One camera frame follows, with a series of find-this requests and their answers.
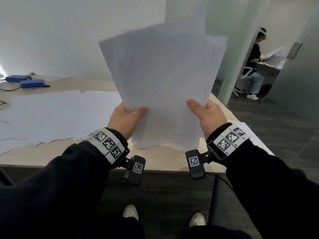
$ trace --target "white chair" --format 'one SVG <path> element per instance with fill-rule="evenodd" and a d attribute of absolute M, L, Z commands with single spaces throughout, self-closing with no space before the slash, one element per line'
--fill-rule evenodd
<path fill-rule="evenodd" d="M 245 93 L 245 91 L 243 90 L 246 87 L 245 78 L 248 76 L 250 72 L 253 71 L 253 68 L 251 67 L 245 67 L 244 69 L 249 69 L 249 70 L 243 77 L 240 77 L 235 84 L 235 87 L 233 89 L 233 94 L 235 95 L 235 99 L 237 99 L 241 94 Z"/>

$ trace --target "white sneaker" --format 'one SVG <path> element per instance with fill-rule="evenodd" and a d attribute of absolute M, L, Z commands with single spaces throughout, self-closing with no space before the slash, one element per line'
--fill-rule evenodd
<path fill-rule="evenodd" d="M 126 208 L 123 212 L 123 217 L 125 217 L 125 218 L 134 217 L 135 219 L 138 220 L 138 212 L 136 211 L 135 206 L 134 205 L 126 206 Z"/>
<path fill-rule="evenodd" d="M 252 94 L 252 95 L 250 95 L 250 94 L 248 94 L 247 96 L 246 96 L 248 99 L 252 99 L 252 100 L 259 100 L 259 98 L 256 96 L 256 94 Z"/>
<path fill-rule="evenodd" d="M 193 215 L 189 223 L 189 227 L 205 226 L 205 225 L 206 225 L 205 217 L 201 213 L 196 213 L 195 215 Z"/>

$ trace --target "hand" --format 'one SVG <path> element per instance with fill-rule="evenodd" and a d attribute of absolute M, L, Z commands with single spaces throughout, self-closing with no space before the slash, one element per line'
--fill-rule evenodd
<path fill-rule="evenodd" d="M 146 112 L 146 106 L 138 108 L 134 112 L 128 112 L 122 102 L 114 109 L 107 128 L 117 130 L 126 140 L 129 140 L 135 130 L 136 124 Z"/>
<path fill-rule="evenodd" d="M 220 106 L 208 100 L 206 107 L 194 100 L 187 101 L 188 107 L 199 118 L 200 127 L 204 132 L 205 140 L 221 125 L 227 123 L 227 119 Z"/>

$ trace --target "wristband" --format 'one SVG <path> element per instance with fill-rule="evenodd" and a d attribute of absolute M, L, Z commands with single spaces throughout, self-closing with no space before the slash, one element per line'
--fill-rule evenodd
<path fill-rule="evenodd" d="M 92 132 L 84 140 L 96 147 L 110 164 L 116 163 L 119 158 L 126 157 L 130 152 L 127 146 L 104 127 Z"/>
<path fill-rule="evenodd" d="M 233 124 L 210 141 L 207 148 L 219 161 L 223 161 L 249 138 L 248 134 Z"/>

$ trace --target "blue box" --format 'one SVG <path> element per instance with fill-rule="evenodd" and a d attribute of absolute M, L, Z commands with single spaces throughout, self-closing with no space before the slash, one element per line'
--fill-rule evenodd
<path fill-rule="evenodd" d="M 21 88 L 45 87 L 44 80 L 23 80 L 20 82 Z"/>
<path fill-rule="evenodd" d="M 7 82 L 21 82 L 22 80 L 32 80 L 31 76 L 8 76 L 5 78 Z"/>

